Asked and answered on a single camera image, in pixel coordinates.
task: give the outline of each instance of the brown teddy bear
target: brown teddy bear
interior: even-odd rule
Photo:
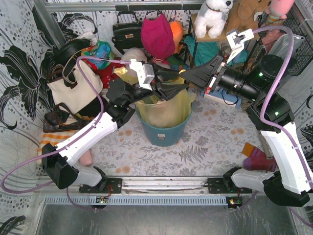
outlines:
[[[229,11],[226,31],[238,28],[240,30],[257,29],[258,22],[254,21],[254,15],[265,11],[270,3],[270,0],[239,0]]]

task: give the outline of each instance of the blue bucket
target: blue bucket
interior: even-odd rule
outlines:
[[[136,113],[138,118],[140,119],[143,127],[143,131],[146,134],[147,139],[151,142],[151,144],[160,146],[160,147],[168,147],[175,143],[177,143],[186,126],[187,121],[190,119],[192,114],[192,109],[188,117],[181,124],[171,127],[171,128],[157,128],[149,125],[144,120],[142,120],[138,110],[136,109]]]

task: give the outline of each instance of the black bag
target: black bag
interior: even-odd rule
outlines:
[[[60,107],[65,108],[68,112],[61,110]],[[62,125],[67,121],[67,118],[70,114],[77,120],[77,122],[69,125]],[[80,130],[89,124],[89,122],[90,121],[83,120],[77,115],[73,114],[65,103],[60,103],[55,105],[51,112],[45,114],[43,131],[44,133],[54,133],[61,131]]]
[[[133,15],[136,22],[133,23],[119,23],[120,15]],[[118,49],[122,54],[124,54],[123,49],[130,49],[133,47],[143,48],[141,42],[141,27],[142,22],[140,22],[135,12],[133,11],[121,11],[117,15],[117,23],[113,25],[113,34],[112,42],[114,43],[116,49]]]

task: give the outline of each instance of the metal frame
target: metal frame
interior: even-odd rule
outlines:
[[[203,0],[45,3],[48,12],[199,10]]]
[[[66,43],[66,39],[54,17],[52,17],[47,12],[43,0],[34,0],[34,6],[37,9],[39,16],[46,26],[56,47],[61,48],[62,46],[64,46]]]
[[[72,196],[79,205],[96,206],[227,206],[225,196]],[[46,205],[71,205],[67,196],[47,196]]]
[[[210,194],[204,183],[208,178],[217,176],[108,176],[108,178],[122,179],[122,191],[120,195],[132,196],[237,196],[234,194]],[[40,177],[38,184],[51,181],[47,176]],[[68,187],[71,196],[82,195],[79,193],[79,185]],[[48,185],[40,190],[43,195],[65,195],[66,190],[60,190],[55,184]],[[101,194],[86,194],[86,196],[101,196]]]

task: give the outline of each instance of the stuffed toy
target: stuffed toy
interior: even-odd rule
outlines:
[[[148,61],[145,53],[136,47],[128,49],[125,54],[122,55],[122,60],[130,61],[131,59],[136,59],[136,61]],[[127,75],[137,78],[137,72],[130,69],[129,65],[126,65],[125,68],[127,69]]]
[[[294,0],[272,0],[269,8],[265,11],[268,14],[265,24],[272,24],[279,19],[287,19],[287,13],[291,9]]]
[[[207,26],[210,27],[208,32],[210,38],[220,36],[232,6],[233,0],[206,0],[195,20],[196,37],[204,38]]]
[[[174,54],[178,54],[182,48],[182,45],[179,45],[179,43],[182,40],[183,28],[181,22],[179,21],[171,21],[169,24],[173,33],[173,40],[175,43]]]
[[[268,9],[270,0],[239,0],[229,11],[226,31],[242,28],[246,30],[258,28],[258,22],[254,21],[254,15],[257,12],[263,12]]]

